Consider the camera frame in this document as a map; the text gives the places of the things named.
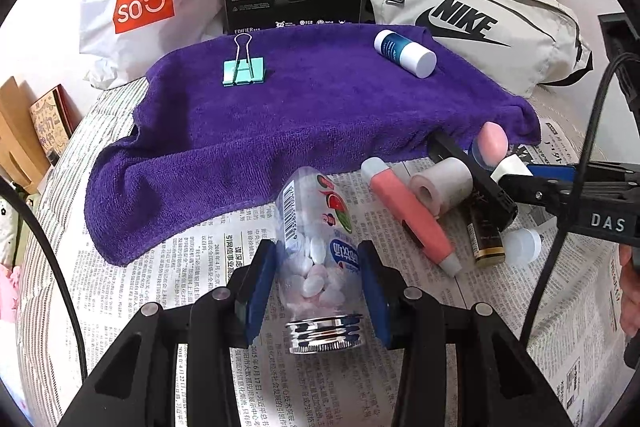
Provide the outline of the person's right hand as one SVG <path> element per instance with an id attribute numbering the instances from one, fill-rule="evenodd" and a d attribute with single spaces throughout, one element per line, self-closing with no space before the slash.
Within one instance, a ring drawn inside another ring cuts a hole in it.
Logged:
<path id="1" fill-rule="evenodd" d="M 626 335 L 634 337 L 640 326 L 640 281 L 639 274 L 632 264 L 632 249 L 627 245 L 618 246 L 620 254 L 620 326 Z"/>

